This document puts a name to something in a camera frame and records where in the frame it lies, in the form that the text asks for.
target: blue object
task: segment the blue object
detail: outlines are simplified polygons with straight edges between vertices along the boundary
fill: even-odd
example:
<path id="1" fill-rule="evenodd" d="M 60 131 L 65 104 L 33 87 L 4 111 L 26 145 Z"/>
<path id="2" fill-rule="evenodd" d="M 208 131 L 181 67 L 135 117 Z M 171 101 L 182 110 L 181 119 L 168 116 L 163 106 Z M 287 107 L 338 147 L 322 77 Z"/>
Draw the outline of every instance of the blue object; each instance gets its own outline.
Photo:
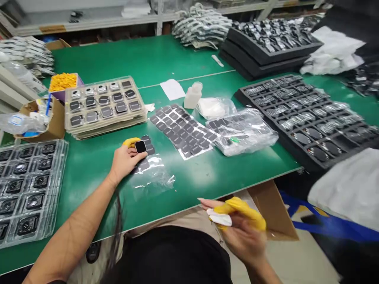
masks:
<path id="1" fill-rule="evenodd" d="M 23 134 L 23 136 L 24 137 L 33 137 L 33 136 L 36 136 L 36 135 L 38 135 L 39 134 L 39 132 L 30 132 L 30 131 L 28 131 L 28 132 L 25 132 L 24 134 Z"/>
<path id="2" fill-rule="evenodd" d="M 300 205 L 303 205 L 307 207 L 322 223 L 321 225 L 315 225 L 292 221 L 296 229 L 305 230 L 315 234 L 329 235 L 340 239 L 350 239 L 358 243 L 379 241 L 379 232 L 377 231 L 351 221 L 331 216 L 330 214 L 328 214 L 329 217 L 323 216 L 310 203 L 293 198 L 283 191 L 280 191 L 280 195 L 284 204 L 289 205 L 287 210 L 290 217 L 296 213 Z"/>
<path id="3" fill-rule="evenodd" d="M 44 36 L 43 38 L 42 38 L 42 41 L 44 41 L 44 42 L 46 42 L 46 43 L 48 43 L 48 42 L 50 42 L 50 41 L 55 41 L 55 40 L 58 40 L 59 38 L 58 37 L 56 37 L 56 36 L 54 36 L 54 35 L 47 35 L 47 36 Z"/>
<path id="4" fill-rule="evenodd" d="M 46 113 L 45 113 L 46 116 L 48 116 L 48 113 L 49 113 L 50 102 L 51 102 L 51 93 L 49 93 L 49 98 L 47 99 Z"/>

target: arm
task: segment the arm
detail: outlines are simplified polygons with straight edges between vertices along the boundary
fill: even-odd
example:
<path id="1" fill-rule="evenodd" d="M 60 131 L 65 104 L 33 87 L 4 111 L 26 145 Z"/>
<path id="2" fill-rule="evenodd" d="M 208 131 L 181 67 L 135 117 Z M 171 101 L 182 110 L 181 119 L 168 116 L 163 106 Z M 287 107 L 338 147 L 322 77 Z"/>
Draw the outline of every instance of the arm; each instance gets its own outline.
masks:
<path id="1" fill-rule="evenodd" d="M 245 264 L 251 284 L 282 284 L 271 265 L 265 259 L 259 266 Z"/>
<path id="2" fill-rule="evenodd" d="M 204 210 L 221 206 L 224 202 L 198 198 Z M 249 220 L 241 213 L 230 214 L 232 226 L 221 230 L 230 251 L 246 266 L 251 284 L 282 284 L 268 263 L 266 232 L 251 228 Z"/>
<path id="3" fill-rule="evenodd" d="M 67 281 L 90 246 L 117 185 L 146 156 L 127 146 L 114 152 L 107 177 L 52 236 L 23 283 Z"/>

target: yellow finger glove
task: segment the yellow finger glove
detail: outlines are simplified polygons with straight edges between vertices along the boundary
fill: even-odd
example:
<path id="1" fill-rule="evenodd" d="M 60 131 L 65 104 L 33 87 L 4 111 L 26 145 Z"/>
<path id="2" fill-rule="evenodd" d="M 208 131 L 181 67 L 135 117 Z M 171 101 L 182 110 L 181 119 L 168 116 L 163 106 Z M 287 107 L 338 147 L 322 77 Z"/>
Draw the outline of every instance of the yellow finger glove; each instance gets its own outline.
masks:
<path id="1" fill-rule="evenodd" d="M 251 209 L 246 202 L 242 201 L 238 197 L 233 197 L 232 199 L 225 201 L 223 205 L 215 207 L 213 211 L 219 214 L 231 214 L 238 211 L 250 220 L 250 224 L 253 229 L 258 231 L 266 231 L 266 221 L 262 215 L 254 209 Z M 222 230 L 227 228 L 226 226 L 219 224 L 217 224 L 217 227 Z"/>
<path id="2" fill-rule="evenodd" d="M 122 144 L 128 146 L 128 148 L 134 148 L 134 143 L 140 141 L 140 138 L 134 137 L 126 139 Z"/>

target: yellow parts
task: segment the yellow parts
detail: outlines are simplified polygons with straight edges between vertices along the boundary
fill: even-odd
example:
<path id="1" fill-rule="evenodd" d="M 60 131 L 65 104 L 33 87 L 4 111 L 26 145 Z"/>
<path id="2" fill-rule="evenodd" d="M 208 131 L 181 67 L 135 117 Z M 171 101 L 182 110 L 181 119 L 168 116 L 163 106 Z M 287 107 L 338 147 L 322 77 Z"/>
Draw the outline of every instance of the yellow parts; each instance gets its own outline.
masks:
<path id="1" fill-rule="evenodd" d="M 231 214 L 233 212 L 240 212 L 250 220 L 251 227 L 258 231 L 266 231 L 266 221 L 254 209 L 251 209 L 248 204 L 242 201 L 238 197 L 233 197 L 225 201 L 225 203 L 221 206 L 217 206 L 214 209 L 214 212 L 219 214 Z M 227 227 L 222 225 L 217 225 L 220 229 L 225 230 Z"/>
<path id="2" fill-rule="evenodd" d="M 76 87 L 76 74 L 57 74 L 51 77 L 49 92 L 63 91 L 68 88 Z"/>
<path id="3" fill-rule="evenodd" d="M 134 143 L 140 141 L 140 138 L 134 137 L 126 139 L 122 144 L 128 146 L 128 148 L 134 148 Z"/>

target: white plastic bottle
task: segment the white plastic bottle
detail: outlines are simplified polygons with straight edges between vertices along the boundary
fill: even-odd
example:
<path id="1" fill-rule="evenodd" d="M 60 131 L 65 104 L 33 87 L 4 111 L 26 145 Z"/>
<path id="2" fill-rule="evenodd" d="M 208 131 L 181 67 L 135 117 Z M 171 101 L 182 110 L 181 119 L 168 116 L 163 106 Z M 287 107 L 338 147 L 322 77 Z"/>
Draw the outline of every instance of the white plastic bottle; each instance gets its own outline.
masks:
<path id="1" fill-rule="evenodd" d="M 194 109 L 201 98 L 201 90 L 203 89 L 203 84 L 201 82 L 195 82 L 192 87 L 188 88 L 186 97 L 184 98 L 184 108 Z"/>
<path id="2" fill-rule="evenodd" d="M 0 52 L 0 63 L 7 69 L 10 73 L 15 75 L 20 82 L 25 84 L 29 89 L 36 92 L 37 94 L 43 93 L 47 88 L 38 80 L 24 65 L 10 61 L 9 57 L 4 53 Z"/>

